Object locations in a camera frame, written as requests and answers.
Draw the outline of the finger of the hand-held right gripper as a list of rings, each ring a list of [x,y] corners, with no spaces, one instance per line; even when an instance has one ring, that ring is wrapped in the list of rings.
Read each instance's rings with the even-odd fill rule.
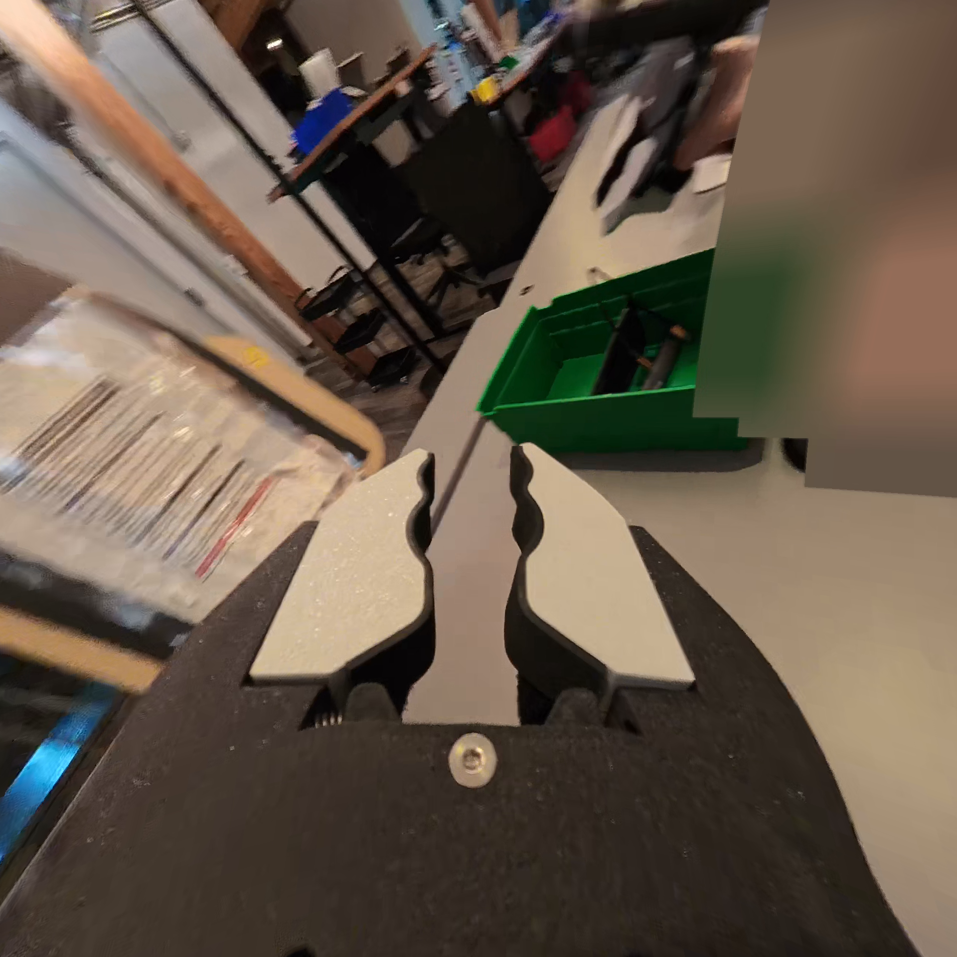
[[[640,126],[640,118],[645,109],[641,96],[622,98],[615,124],[607,143],[607,172],[611,172],[621,150],[624,150],[635,130]]]
[[[632,200],[652,178],[659,153],[659,142],[638,142],[625,154],[600,203],[601,233],[611,233],[627,217]]]

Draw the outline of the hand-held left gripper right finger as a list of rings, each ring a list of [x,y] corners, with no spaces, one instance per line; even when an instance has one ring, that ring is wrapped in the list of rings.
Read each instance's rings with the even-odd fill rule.
[[[684,692],[695,675],[628,522],[537,445],[510,452],[520,556],[504,644],[540,696],[584,689]]]

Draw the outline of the clear plastic bag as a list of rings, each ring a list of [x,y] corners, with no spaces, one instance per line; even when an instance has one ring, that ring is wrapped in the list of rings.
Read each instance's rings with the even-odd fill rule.
[[[165,329],[67,291],[2,342],[2,551],[196,624],[358,478]]]

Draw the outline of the grey cylindrical tool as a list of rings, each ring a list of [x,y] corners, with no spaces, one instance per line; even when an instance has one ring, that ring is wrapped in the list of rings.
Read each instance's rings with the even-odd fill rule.
[[[689,334],[683,326],[675,324],[669,328],[651,365],[647,366],[647,374],[641,385],[641,391],[660,390],[667,386],[683,345],[688,339]]]

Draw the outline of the green plastic bin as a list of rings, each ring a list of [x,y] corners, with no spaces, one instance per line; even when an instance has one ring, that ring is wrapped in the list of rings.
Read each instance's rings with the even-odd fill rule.
[[[479,414],[517,443],[557,455],[665,451],[737,451],[748,439],[734,418],[693,413],[700,332],[714,249],[599,281],[531,307],[521,320],[478,401]],[[593,397],[592,386],[628,300],[641,310],[648,344],[628,393]],[[667,386],[641,391],[672,325],[683,345]]]

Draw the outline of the black cabinet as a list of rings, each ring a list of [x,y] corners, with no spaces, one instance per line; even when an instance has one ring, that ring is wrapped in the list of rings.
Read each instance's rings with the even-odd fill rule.
[[[450,114],[398,172],[482,276],[523,259],[553,200],[525,146],[474,102]]]

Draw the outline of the black frame wooden top table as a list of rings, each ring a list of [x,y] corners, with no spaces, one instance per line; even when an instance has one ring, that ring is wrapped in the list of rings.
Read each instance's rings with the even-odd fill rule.
[[[365,132],[365,129],[371,126],[370,116],[379,118],[393,104],[400,102],[403,97],[418,92],[418,87],[413,78],[427,67],[436,51],[436,44],[431,44],[410,59],[402,70],[390,76],[360,106],[354,108],[347,116],[342,118],[293,171],[285,172],[273,162],[271,168],[277,180],[277,186],[270,194],[269,200],[275,202],[281,197],[290,197],[295,201],[315,228],[333,246],[348,268],[358,275],[361,285],[366,292],[371,293],[377,300],[386,313],[387,319],[399,328],[416,353],[437,371],[438,376],[442,376],[446,371],[444,363],[430,350],[428,344],[417,335],[415,329],[374,282],[368,270],[353,257],[349,248],[342,244],[336,233],[304,198],[305,189],[320,181],[324,163],[335,148],[344,150],[346,147],[355,145],[358,142],[359,132]]]

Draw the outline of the person's right forearm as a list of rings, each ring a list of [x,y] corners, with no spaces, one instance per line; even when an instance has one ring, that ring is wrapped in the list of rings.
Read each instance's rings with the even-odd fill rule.
[[[759,35],[750,33],[712,47],[708,63],[711,84],[676,149],[673,165],[677,171],[691,171],[707,157],[733,152],[759,44]]]

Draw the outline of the red bag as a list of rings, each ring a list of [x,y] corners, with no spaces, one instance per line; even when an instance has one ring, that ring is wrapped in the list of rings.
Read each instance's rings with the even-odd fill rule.
[[[549,164],[565,152],[576,131],[576,116],[566,103],[534,127],[527,137],[528,146],[539,163]]]

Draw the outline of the blue plastic bin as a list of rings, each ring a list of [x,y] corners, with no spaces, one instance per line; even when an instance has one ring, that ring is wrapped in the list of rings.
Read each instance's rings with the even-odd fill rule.
[[[352,112],[353,100],[340,87],[333,88],[324,97],[312,102],[304,117],[293,128],[291,154],[305,157]]]

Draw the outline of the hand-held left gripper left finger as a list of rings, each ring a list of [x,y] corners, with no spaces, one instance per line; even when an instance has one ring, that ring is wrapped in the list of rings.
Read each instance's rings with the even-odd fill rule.
[[[413,686],[433,663],[435,457],[415,449],[322,514],[253,660],[255,684]]]

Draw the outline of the black divider plate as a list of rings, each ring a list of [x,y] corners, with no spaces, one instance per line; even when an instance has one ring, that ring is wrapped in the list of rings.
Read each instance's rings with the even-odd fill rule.
[[[628,300],[617,320],[608,319],[612,336],[592,386],[591,396],[628,393],[640,366],[646,365],[648,337],[641,310]]]

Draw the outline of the black office chair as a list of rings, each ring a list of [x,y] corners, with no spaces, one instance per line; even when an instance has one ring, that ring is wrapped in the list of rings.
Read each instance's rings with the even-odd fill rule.
[[[425,304],[436,309],[443,305],[451,289],[469,286],[478,297],[487,295],[480,289],[480,280],[469,272],[471,263],[467,259],[458,265],[449,262],[449,237],[434,218],[423,216],[390,245],[388,252],[387,262],[396,267],[409,262],[419,267],[429,264],[437,266],[436,281],[428,292],[419,294]]]

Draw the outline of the wooden beam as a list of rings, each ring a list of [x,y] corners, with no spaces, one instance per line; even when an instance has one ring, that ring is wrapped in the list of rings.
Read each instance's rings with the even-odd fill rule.
[[[345,358],[299,314],[295,302],[304,288],[90,62],[45,6],[33,1],[2,2],[1,33],[2,41],[18,59],[38,73],[113,150],[174,201],[209,241],[233,256],[323,353],[352,374]]]

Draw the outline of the black storage trays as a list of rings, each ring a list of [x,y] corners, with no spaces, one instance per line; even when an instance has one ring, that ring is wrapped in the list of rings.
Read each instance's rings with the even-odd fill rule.
[[[385,351],[377,339],[387,316],[378,306],[357,312],[354,300],[361,291],[353,271],[343,266],[323,288],[306,288],[295,306],[301,318],[331,343],[336,355],[353,366],[372,391],[406,385],[417,365],[417,353],[410,345]]]

